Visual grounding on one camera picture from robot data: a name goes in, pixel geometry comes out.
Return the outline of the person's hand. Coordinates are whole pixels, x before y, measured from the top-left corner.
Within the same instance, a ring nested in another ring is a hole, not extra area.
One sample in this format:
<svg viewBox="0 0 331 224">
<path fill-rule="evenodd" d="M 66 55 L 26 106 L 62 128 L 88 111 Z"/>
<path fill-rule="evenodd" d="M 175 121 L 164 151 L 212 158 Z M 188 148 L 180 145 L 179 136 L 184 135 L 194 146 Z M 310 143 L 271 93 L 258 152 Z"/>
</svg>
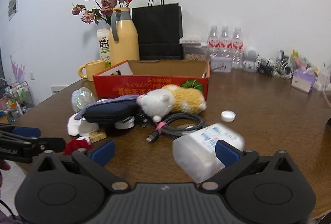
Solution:
<svg viewBox="0 0 331 224">
<path fill-rule="evenodd" d="M 5 160 L 0 160 L 0 169 L 3 171 L 9 171 L 11 168 L 10 164 Z"/>
</svg>

